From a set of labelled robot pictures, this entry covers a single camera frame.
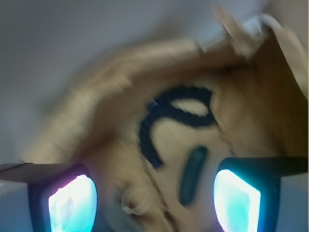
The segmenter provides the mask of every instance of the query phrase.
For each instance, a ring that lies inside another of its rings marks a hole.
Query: glowing light
[[[221,170],[214,181],[214,206],[224,231],[256,232],[261,192],[230,170]]]
[[[97,211],[97,190],[92,179],[79,175],[49,197],[52,232],[90,232]]]

